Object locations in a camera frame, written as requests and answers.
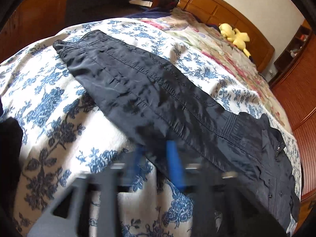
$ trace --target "black cloth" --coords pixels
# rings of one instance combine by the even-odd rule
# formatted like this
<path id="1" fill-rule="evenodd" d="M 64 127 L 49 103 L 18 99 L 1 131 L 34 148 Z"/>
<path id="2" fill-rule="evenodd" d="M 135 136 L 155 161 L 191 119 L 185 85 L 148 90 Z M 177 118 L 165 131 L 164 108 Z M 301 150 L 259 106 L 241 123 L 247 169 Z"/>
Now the black cloth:
<path id="1" fill-rule="evenodd" d="M 21 173 L 19 155 L 22 137 L 23 131 L 16 119 L 0 122 L 0 229 L 1 234 L 7 237 L 21 236 L 12 222 L 11 212 Z"/>
<path id="2" fill-rule="evenodd" d="M 166 140 L 183 164 L 236 171 L 284 229 L 297 220 L 299 199 L 280 131 L 260 119 L 226 111 L 169 61 L 96 30 L 53 47 L 104 115 L 148 148 L 146 157 L 168 177 Z"/>
<path id="3" fill-rule="evenodd" d="M 141 13 L 135 13 L 135 14 L 131 14 L 128 16 L 125 16 L 125 18 L 135 18 L 135 19 L 139 19 L 139 18 L 148 18 L 148 19 L 157 19 L 157 18 L 161 18 L 161 17 L 167 17 L 170 16 L 171 13 L 169 10 L 160 8 L 160 7 L 156 7 L 153 9 L 149 9 L 146 10 L 144 12 Z"/>

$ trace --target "black nylon jacket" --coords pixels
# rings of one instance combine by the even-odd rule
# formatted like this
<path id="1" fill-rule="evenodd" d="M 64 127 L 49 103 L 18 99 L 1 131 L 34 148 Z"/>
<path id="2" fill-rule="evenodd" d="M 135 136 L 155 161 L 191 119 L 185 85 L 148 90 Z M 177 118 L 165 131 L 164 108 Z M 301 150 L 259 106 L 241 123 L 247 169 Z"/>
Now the black nylon jacket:
<path id="1" fill-rule="evenodd" d="M 286 230 L 297 221 L 291 163 L 280 131 L 242 112 L 226 111 L 169 61 L 96 30 L 53 47 L 104 115 L 168 177 L 165 141 L 177 143 L 183 164 L 205 163 L 239 179 Z"/>

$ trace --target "floral quilt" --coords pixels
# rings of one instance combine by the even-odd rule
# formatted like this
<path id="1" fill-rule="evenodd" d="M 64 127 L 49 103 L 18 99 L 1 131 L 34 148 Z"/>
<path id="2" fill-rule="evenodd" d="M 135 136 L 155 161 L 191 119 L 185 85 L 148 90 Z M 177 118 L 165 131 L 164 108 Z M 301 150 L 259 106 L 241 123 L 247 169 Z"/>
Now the floral quilt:
<path id="1" fill-rule="evenodd" d="M 198 23 L 191 13 L 180 8 L 174 8 L 171 16 L 168 17 L 139 20 L 181 39 L 190 47 L 216 61 L 243 86 L 255 91 L 269 113 L 288 132 L 291 132 L 285 111 L 269 89 L 267 82 L 258 74 L 256 66 L 216 29 Z"/>
<path id="2" fill-rule="evenodd" d="M 255 118 L 266 113 L 270 124 L 282 132 L 293 166 L 295 191 L 301 196 L 296 140 L 263 106 L 258 92 L 239 82 L 209 54 L 156 27 L 134 19 L 103 20 L 65 28 L 0 64 L 4 107 L 0 119 L 14 117 L 23 130 L 23 168 L 13 211 L 13 222 L 23 236 L 74 177 L 82 172 L 101 172 L 121 153 L 134 150 L 135 145 L 103 115 L 52 47 L 57 39 L 75 42 L 96 29 L 171 61 L 228 111 L 244 111 Z M 192 200 L 158 175 L 154 165 L 144 160 L 138 165 L 131 191 L 118 194 L 124 237 L 191 235 Z M 99 206 L 96 192 L 91 204 L 90 236 L 96 235 Z M 221 214 L 214 216 L 219 226 Z M 292 219 L 288 231 L 293 233 L 295 226 Z"/>

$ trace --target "stuffed animal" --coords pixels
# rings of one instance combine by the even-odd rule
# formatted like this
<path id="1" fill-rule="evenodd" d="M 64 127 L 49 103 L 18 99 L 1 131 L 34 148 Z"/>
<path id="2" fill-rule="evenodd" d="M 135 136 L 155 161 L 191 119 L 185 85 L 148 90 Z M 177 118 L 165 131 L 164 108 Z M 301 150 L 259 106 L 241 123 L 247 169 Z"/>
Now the stuffed animal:
<path id="1" fill-rule="evenodd" d="M 242 50 L 244 54 L 249 58 L 250 53 L 246 49 L 245 44 L 245 42 L 250 41 L 247 33 L 242 33 L 237 28 L 233 30 L 233 28 L 227 23 L 221 24 L 219 26 L 219 29 L 223 37 L 227 38 L 229 42 L 233 43 L 233 45 L 237 46 L 238 49 Z"/>

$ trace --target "white wall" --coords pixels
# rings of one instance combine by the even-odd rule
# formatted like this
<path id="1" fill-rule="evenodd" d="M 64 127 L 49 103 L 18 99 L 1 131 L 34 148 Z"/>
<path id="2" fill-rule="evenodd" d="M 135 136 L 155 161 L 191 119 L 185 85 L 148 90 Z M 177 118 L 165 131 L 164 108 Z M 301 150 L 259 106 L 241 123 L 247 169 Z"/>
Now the white wall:
<path id="1" fill-rule="evenodd" d="M 276 73 L 273 62 L 283 52 L 304 21 L 303 15 L 291 0 L 224 0 L 244 14 L 268 39 L 275 49 L 269 66 L 264 71 L 267 80 L 269 70 Z"/>

